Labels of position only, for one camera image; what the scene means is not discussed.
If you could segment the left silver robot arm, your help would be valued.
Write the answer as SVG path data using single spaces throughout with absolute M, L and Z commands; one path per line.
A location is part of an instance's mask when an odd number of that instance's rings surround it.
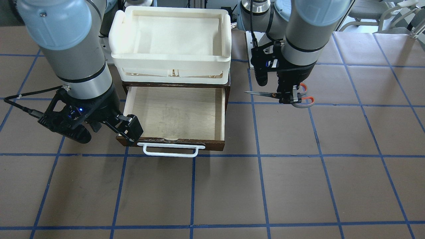
M 251 33 L 250 63 L 256 81 L 267 85 L 270 72 L 278 78 L 275 92 L 249 94 L 297 108 L 313 106 L 303 81 L 349 6 L 349 0 L 240 0 L 238 28 Z

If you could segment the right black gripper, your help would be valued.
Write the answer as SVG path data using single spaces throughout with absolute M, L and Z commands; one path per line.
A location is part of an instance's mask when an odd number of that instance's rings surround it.
M 47 110 L 38 123 L 52 132 L 64 135 L 76 142 L 90 142 L 91 134 L 83 122 L 94 132 L 105 124 L 126 140 L 126 146 L 134 146 L 144 130 L 136 115 L 121 115 L 120 101 L 114 85 L 102 95 L 92 99 L 77 99 L 68 95 L 65 89 L 57 90 Z

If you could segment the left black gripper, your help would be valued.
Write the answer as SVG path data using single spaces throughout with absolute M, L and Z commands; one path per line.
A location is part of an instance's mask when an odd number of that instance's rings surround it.
M 316 52 L 298 49 L 282 39 L 259 45 L 252 41 L 250 63 L 253 66 L 258 85 L 268 83 L 268 73 L 276 72 L 280 93 L 280 104 L 299 104 L 302 102 L 302 82 L 310 75 L 316 64 Z

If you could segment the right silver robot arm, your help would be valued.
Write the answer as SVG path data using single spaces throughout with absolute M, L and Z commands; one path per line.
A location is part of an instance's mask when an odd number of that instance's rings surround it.
M 128 146 L 143 129 L 135 115 L 124 116 L 100 44 L 103 16 L 114 1 L 19 0 L 17 11 L 62 85 L 44 113 L 29 110 L 38 123 L 79 143 L 88 143 L 102 124 Z

